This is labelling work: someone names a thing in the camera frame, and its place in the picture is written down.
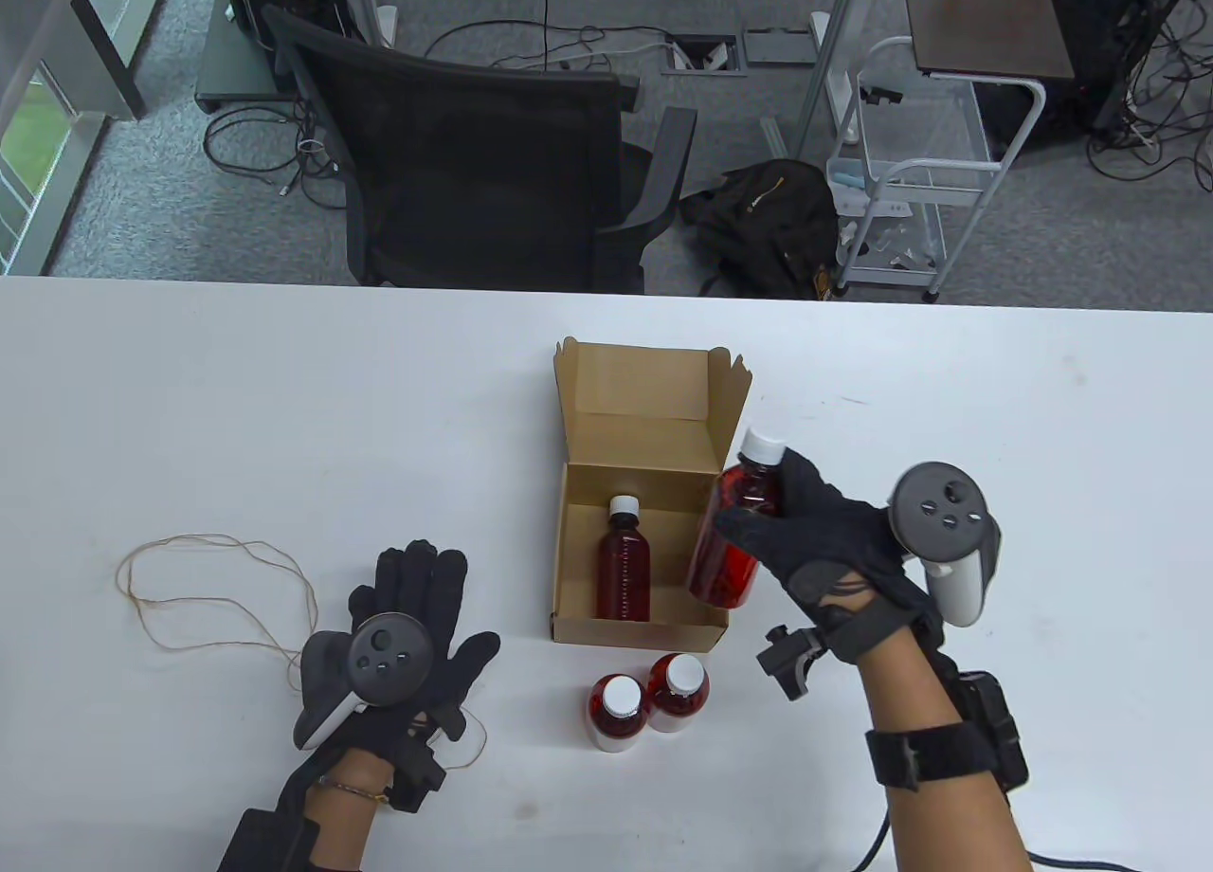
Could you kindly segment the person's right hand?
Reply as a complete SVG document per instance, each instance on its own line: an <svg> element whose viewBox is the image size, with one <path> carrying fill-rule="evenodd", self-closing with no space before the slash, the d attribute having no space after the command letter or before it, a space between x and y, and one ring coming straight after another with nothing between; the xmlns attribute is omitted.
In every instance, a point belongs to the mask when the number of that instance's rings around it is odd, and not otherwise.
<svg viewBox="0 0 1213 872"><path fill-rule="evenodd" d="M858 663L900 629L924 651L940 650L943 617L907 577L888 511L845 497L792 448L780 468L784 512L727 508L712 522L716 532L771 572L842 663Z"/></svg>

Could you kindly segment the person's left hand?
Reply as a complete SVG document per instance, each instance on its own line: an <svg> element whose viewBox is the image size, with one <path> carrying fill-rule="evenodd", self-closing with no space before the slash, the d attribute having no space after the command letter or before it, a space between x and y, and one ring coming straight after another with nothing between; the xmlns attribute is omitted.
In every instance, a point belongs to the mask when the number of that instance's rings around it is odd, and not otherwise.
<svg viewBox="0 0 1213 872"><path fill-rule="evenodd" d="M321 629L300 652L298 750L358 748L412 786L442 785L429 739L463 737L465 699L501 646L494 632L452 642L467 568L463 552L427 541L378 555L375 582L348 599L351 629Z"/></svg>

